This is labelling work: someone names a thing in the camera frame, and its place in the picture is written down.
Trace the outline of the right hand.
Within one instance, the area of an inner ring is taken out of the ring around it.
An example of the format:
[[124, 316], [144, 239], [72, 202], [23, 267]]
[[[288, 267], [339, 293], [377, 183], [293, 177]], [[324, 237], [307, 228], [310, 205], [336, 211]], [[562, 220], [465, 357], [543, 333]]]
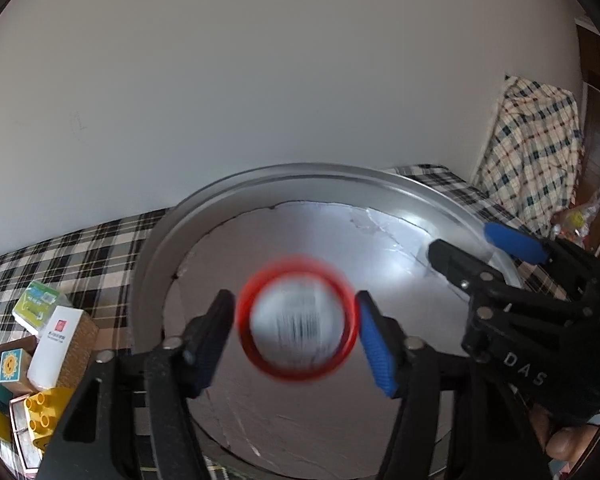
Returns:
[[562, 428], [552, 434], [550, 413], [539, 405], [532, 408], [530, 420], [543, 451], [553, 460], [561, 460], [571, 465], [580, 460], [598, 430], [597, 426], [586, 424]]

